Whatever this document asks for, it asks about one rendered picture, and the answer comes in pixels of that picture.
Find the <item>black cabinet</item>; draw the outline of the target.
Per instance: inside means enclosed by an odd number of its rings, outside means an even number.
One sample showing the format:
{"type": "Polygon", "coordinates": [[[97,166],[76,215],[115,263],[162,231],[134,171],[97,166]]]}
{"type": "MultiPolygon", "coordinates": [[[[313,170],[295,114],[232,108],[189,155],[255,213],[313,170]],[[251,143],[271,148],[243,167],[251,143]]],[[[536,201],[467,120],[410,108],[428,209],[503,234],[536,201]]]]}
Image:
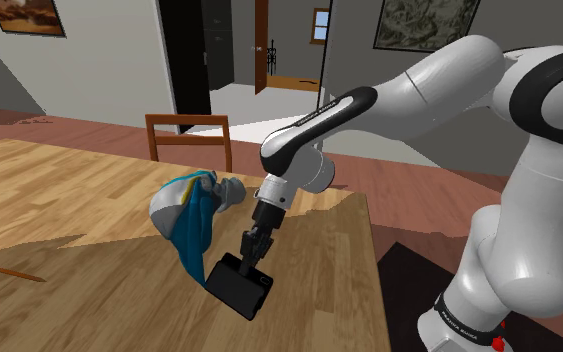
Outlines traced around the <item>black cabinet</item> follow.
{"type": "Polygon", "coordinates": [[[231,0],[201,0],[209,88],[234,82],[231,0]]]}

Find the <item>black phone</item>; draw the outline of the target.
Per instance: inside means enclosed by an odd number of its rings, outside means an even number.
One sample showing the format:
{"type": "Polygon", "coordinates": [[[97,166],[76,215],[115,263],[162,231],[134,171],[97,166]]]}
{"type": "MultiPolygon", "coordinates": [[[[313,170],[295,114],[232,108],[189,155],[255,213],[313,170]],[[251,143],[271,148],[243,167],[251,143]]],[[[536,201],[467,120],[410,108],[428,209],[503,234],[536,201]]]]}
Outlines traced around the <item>black phone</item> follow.
{"type": "Polygon", "coordinates": [[[205,288],[214,297],[252,321],[262,308],[273,284],[272,277],[249,267],[247,274],[239,273],[242,261],[231,253],[215,264],[206,280],[205,288]]]}

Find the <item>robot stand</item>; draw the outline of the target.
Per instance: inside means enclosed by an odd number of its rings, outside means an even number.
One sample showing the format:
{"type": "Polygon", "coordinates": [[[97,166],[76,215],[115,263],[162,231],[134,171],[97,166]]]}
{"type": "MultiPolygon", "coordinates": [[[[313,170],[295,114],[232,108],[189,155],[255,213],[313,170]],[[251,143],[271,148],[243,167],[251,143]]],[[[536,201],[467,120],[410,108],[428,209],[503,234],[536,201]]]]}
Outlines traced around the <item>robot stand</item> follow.
{"type": "MultiPolygon", "coordinates": [[[[377,263],[393,352],[427,352],[417,319],[430,309],[453,274],[396,242],[377,263]]],[[[517,313],[506,318],[515,352],[563,352],[563,338],[517,313]]]]}

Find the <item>window with wooden frame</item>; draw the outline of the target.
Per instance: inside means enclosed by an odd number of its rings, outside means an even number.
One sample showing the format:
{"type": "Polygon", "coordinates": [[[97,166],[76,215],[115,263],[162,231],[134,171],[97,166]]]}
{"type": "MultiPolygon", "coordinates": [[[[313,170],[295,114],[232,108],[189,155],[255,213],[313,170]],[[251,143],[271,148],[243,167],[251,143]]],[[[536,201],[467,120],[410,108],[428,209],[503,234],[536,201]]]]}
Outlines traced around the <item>window with wooden frame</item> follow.
{"type": "Polygon", "coordinates": [[[311,30],[311,44],[324,45],[327,38],[329,22],[328,8],[315,8],[313,11],[313,21],[311,30]]]}

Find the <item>grey-green wall picture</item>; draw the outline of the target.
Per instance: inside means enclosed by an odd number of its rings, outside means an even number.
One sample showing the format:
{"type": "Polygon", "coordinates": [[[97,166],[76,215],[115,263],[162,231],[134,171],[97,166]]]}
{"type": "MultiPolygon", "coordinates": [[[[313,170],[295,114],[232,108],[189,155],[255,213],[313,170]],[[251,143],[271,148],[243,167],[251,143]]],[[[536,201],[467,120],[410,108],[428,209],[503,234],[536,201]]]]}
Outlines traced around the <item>grey-green wall picture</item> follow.
{"type": "Polygon", "coordinates": [[[466,36],[481,0],[383,0],[373,48],[435,52],[466,36]]]}

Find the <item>wooden chair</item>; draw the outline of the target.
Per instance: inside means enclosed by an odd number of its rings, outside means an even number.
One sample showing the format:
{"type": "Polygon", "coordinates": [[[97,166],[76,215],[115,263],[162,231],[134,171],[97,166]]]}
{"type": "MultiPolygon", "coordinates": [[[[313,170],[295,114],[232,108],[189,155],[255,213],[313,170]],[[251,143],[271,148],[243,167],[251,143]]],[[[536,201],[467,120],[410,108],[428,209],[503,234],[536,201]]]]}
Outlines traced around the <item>wooden chair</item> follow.
{"type": "Polygon", "coordinates": [[[196,114],[146,114],[145,124],[152,161],[159,161],[158,145],[223,145],[225,150],[226,171],[233,171],[232,148],[227,115],[196,115],[196,114]],[[156,125],[209,125],[221,126],[221,136],[171,135],[157,136],[156,125]]]}

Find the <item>brown pencil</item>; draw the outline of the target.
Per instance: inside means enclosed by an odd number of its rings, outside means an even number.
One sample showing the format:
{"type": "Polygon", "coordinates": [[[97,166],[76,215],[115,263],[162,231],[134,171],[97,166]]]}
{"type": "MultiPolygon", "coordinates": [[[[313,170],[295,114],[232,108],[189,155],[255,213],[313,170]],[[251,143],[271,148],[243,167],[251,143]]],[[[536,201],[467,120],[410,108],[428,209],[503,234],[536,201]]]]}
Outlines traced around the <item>brown pencil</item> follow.
{"type": "Polygon", "coordinates": [[[11,269],[1,268],[1,267],[0,267],[0,273],[5,274],[5,275],[9,275],[9,276],[18,277],[18,278],[23,278],[23,279],[34,281],[34,282],[46,282],[46,280],[44,278],[34,276],[34,275],[30,275],[30,274],[27,274],[27,273],[14,271],[14,270],[11,270],[11,269]]]}

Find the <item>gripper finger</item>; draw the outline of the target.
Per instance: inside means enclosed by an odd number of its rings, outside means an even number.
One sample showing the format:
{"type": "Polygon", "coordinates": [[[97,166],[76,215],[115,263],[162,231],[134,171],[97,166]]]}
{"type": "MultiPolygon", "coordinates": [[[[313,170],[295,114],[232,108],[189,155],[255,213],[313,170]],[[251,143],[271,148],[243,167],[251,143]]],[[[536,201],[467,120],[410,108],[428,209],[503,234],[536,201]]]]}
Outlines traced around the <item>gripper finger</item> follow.
{"type": "Polygon", "coordinates": [[[271,238],[271,228],[252,228],[244,231],[241,240],[240,254],[242,261],[239,273],[247,276],[251,268],[267,254],[274,240],[271,238]]]}

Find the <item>blue and grey bird figure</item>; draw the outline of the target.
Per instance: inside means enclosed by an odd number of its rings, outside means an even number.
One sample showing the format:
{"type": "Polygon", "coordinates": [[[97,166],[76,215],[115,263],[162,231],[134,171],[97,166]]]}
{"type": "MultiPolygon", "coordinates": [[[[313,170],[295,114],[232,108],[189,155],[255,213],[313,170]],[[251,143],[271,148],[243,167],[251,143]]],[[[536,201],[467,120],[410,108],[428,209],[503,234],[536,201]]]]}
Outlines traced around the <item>blue and grey bird figure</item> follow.
{"type": "Polygon", "coordinates": [[[211,245],[213,216],[241,203],[245,196],[241,180],[218,180],[215,172],[199,170],[164,184],[150,201],[152,223],[201,286],[206,285],[203,254],[211,245]]]}

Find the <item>brown landscape wall picture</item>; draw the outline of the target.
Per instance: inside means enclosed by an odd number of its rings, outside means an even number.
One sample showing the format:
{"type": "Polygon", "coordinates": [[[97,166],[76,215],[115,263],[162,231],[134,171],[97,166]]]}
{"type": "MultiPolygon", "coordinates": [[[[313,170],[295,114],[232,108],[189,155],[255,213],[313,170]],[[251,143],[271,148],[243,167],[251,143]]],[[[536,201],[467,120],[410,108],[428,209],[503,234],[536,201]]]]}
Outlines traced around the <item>brown landscape wall picture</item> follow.
{"type": "Polygon", "coordinates": [[[0,28],[13,34],[66,36],[54,0],[0,0],[0,28]]]}

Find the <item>brown wooden door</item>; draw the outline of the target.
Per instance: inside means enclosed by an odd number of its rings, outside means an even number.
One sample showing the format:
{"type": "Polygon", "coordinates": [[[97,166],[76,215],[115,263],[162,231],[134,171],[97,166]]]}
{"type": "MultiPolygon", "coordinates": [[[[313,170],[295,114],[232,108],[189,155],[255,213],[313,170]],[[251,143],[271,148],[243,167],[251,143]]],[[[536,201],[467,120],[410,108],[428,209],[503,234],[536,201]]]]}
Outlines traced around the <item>brown wooden door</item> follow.
{"type": "Polygon", "coordinates": [[[255,94],[262,92],[267,85],[267,43],[268,43],[268,5],[269,0],[254,0],[254,87],[255,94]]]}

